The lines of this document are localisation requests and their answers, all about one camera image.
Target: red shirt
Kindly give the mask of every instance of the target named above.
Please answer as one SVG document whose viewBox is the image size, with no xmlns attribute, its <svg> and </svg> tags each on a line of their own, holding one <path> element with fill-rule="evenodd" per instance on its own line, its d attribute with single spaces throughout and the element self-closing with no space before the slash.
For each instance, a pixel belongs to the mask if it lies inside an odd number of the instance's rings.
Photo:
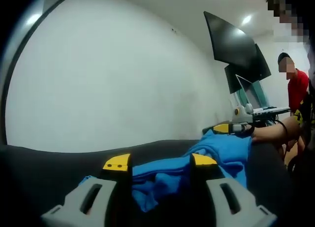
<svg viewBox="0 0 315 227">
<path fill-rule="evenodd" d="M 297 69 L 297 77 L 290 79 L 287 85 L 289 93 L 289 107 L 292 112 L 295 112 L 299 107 L 301 101 L 307 94 L 307 87 L 309 85 L 309 78 L 306 73 Z"/>
</svg>

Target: black cap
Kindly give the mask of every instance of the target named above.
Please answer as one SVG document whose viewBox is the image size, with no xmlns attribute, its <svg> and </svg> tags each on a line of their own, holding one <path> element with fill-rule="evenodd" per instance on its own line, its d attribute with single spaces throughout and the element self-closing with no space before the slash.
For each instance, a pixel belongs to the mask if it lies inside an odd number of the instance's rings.
<svg viewBox="0 0 315 227">
<path fill-rule="evenodd" d="M 282 61 L 283 58 L 285 57 L 289 57 L 291 59 L 291 57 L 289 56 L 289 54 L 287 54 L 286 52 L 282 52 L 279 57 L 278 57 L 278 64 L 280 63 L 280 61 Z"/>
</svg>

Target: white wall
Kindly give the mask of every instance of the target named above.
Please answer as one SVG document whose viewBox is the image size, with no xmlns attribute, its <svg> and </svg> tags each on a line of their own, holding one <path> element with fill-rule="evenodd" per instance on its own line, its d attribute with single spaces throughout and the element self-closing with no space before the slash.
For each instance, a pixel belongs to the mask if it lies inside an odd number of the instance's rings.
<svg viewBox="0 0 315 227">
<path fill-rule="evenodd" d="M 204 127 L 229 119 L 212 62 L 172 28 L 123 0 L 63 2 L 17 62 L 8 144 L 100 151 L 198 139 Z"/>
<path fill-rule="evenodd" d="M 288 106 L 288 92 L 285 73 L 279 73 L 278 56 L 287 52 L 295 63 L 295 67 L 308 74 L 309 62 L 302 42 L 294 42 L 292 38 L 280 38 L 278 35 L 266 34 L 254 38 L 271 71 L 271 76 L 260 81 L 271 106 Z"/>
</svg>

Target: blue cloth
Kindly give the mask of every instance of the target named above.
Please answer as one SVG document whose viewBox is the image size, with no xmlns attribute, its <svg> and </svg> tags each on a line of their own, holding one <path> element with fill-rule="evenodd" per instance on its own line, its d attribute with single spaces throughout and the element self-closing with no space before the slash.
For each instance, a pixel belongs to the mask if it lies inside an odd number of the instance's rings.
<svg viewBox="0 0 315 227">
<path fill-rule="evenodd" d="M 132 196 L 141 210 L 148 212 L 167 195 L 179 195 L 189 186 L 189 157 L 192 153 L 212 157 L 225 177 L 232 177 L 246 188 L 245 163 L 252 138 L 213 134 L 208 131 L 180 158 L 164 159 L 133 168 Z"/>
</svg>

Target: ceiling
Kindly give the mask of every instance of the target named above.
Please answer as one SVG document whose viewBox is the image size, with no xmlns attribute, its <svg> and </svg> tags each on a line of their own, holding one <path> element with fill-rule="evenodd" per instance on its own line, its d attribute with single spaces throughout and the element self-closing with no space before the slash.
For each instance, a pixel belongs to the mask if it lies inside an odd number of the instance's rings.
<svg viewBox="0 0 315 227">
<path fill-rule="evenodd" d="M 273 30 L 275 18 L 265 0 L 127 0 L 169 22 L 205 53 L 211 53 L 209 31 L 203 11 L 215 14 L 254 37 Z M 252 20 L 241 26 L 243 19 Z"/>
</svg>

